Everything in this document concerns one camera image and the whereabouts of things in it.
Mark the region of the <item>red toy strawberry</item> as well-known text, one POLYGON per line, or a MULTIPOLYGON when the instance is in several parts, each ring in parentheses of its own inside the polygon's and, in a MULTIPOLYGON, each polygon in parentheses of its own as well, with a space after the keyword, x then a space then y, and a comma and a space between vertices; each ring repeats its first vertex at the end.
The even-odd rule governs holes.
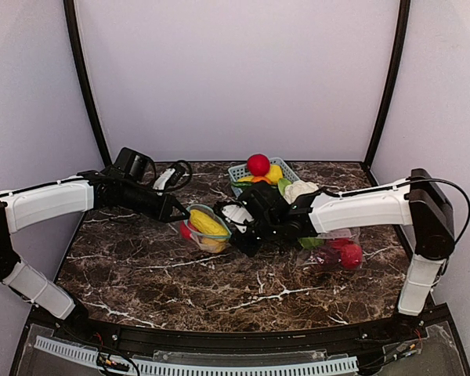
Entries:
POLYGON ((182 236, 182 238, 185 240, 192 240, 193 231, 195 230, 196 228, 194 226, 191 226, 188 223, 181 222, 179 224, 179 233, 182 236))

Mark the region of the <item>yellow toy corn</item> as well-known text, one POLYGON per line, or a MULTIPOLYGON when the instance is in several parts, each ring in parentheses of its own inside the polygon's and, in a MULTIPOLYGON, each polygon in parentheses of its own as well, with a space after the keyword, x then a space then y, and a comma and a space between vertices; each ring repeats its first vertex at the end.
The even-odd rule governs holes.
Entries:
POLYGON ((192 209, 190 211, 190 222, 203 234, 215 237, 226 237, 229 235, 228 230, 223 225, 200 210, 192 209))

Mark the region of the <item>green toy apple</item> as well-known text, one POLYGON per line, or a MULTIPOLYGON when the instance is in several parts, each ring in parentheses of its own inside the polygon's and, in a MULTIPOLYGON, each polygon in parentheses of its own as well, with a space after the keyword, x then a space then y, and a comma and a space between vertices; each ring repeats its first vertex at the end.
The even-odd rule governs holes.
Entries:
POLYGON ((302 237, 298 242, 303 249, 314 249, 324 245, 324 240, 317 237, 302 237))

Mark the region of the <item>clear zip bag blue zipper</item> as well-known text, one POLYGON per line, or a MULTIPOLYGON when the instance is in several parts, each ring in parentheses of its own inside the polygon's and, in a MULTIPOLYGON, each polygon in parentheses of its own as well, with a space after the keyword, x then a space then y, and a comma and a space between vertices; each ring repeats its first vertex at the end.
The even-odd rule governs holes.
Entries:
POLYGON ((316 269, 317 271, 340 270, 344 269, 341 264, 340 251, 330 249, 326 245, 326 241, 329 239, 349 238, 352 243, 358 244, 360 246, 360 229, 356 227, 343 230, 335 230, 330 233, 318 235, 317 238, 323 239, 324 245, 314 249, 302 249, 297 255, 296 265, 301 267, 309 266, 316 269))

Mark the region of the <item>red toy apple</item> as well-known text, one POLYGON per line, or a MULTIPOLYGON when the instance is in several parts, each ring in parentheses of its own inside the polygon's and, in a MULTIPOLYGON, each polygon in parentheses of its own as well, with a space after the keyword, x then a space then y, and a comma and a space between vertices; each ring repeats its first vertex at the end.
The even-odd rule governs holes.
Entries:
POLYGON ((363 262, 363 251, 358 244, 345 244, 340 248, 341 264, 344 269, 357 269, 363 262))

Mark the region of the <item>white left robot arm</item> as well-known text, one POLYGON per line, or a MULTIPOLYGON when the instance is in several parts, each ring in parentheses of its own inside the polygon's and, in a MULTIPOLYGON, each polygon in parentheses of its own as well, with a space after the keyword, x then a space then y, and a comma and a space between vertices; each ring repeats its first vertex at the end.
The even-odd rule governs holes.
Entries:
POLYGON ((14 251, 11 236, 38 222, 106 207, 126 208, 162 223, 178 222, 190 216, 174 195, 102 172, 89 171, 22 190, 2 191, 0 284, 58 320, 85 315, 86 309, 80 302, 14 251))

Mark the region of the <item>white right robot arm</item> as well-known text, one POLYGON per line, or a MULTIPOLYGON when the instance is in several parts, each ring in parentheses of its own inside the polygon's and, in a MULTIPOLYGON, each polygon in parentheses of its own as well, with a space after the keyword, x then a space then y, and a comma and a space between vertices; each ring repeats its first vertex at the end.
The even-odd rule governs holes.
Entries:
POLYGON ((267 183, 255 183, 214 212, 237 229, 230 242, 253 256, 265 240, 317 237, 335 230, 380 225, 412 226, 415 246, 397 310, 417 316, 444 262, 455 248, 451 203, 426 170, 391 184, 333 193, 319 188, 289 203, 267 183))

